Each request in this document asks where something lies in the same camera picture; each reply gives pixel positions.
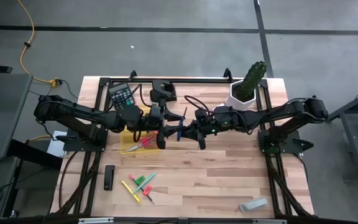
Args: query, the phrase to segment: gray floor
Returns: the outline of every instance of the gray floor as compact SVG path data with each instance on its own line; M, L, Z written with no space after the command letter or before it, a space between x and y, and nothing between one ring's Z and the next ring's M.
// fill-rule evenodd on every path
M37 25L258 28L252 0L23 2ZM260 7L266 29L358 30L358 0L260 0ZM15 0L0 0L0 24L29 22ZM0 65L22 73L19 56L29 37L29 31L0 30ZM267 35L267 44L274 77L285 79L288 97L317 95L332 112L358 94L358 35ZM234 76L243 76L263 58L259 34L40 31L24 61L33 75L65 79L78 94L85 75L136 70L139 75L220 77L229 67ZM46 93L48 87L32 90ZM66 88L52 93L74 100ZM16 139L44 134L32 115L36 102L29 95ZM302 128L302 138L315 143L304 159L316 214L358 221L358 183L342 181L357 169L342 130L338 121Z

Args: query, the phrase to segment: green cactus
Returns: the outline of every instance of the green cactus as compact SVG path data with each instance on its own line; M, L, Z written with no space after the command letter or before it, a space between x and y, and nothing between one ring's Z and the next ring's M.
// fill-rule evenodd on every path
M266 73L266 63L256 62L248 70L244 81L234 87L234 96L241 102L246 102L254 97L254 89Z

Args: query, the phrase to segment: potted plant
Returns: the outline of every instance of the potted plant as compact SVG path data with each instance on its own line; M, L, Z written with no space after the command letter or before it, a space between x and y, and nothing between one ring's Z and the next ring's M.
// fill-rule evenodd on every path
M256 62L248 70L244 80L230 85L230 95L224 104L236 110L244 111L256 100L255 89L266 73L266 63Z

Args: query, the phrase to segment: wooden table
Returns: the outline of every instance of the wooden table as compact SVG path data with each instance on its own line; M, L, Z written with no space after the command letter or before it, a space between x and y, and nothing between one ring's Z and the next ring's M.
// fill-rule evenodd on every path
M272 106L287 101L284 81L270 78L268 87ZM99 77L84 77L78 103L93 107L98 89ZM184 95L194 96L212 109L222 103L229 93L228 84L176 83L177 101L169 102L168 108L176 114L183 114L187 106L185 124L195 119L194 106ZM143 96L150 103L150 83L144 83ZM141 103L139 91L135 94L137 104ZM256 110L254 103L250 110ZM182 138L176 142L176 134L167 139L167 148L157 154L123 155L119 152L119 134L109 132L106 150L102 153L94 193L92 216L110 217L211 217L211 218L272 218L272 201L267 178L265 157L259 151L257 131L252 135L228 131L206 138L206 149L199 150L198 143ZM71 154L64 157L62 170ZM63 203L73 193L80 179L84 152L79 152L69 164L62 186ZM113 190L103 190L104 166L116 166ZM313 213L308 184L302 163L291 154L283 154L283 165L288 188L304 206ZM137 202L121 184L125 180L134 189L128 178L157 175L149 182L153 186L150 197L153 205L140 192L142 203ZM86 204L88 189L85 189L82 209ZM239 203L265 197L268 205L252 212L241 213ZM284 212L282 194L278 190L280 208ZM58 185L51 212L58 210Z

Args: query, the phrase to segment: gray eraser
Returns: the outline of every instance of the gray eraser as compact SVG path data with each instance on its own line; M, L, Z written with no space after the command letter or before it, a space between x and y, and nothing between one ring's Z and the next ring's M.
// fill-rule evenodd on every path
M244 202L244 203L239 204L239 208L240 208L240 211L246 212L249 210L253 210L255 208L259 208L264 205L267 205L266 198L258 198L258 199L253 199L249 202Z

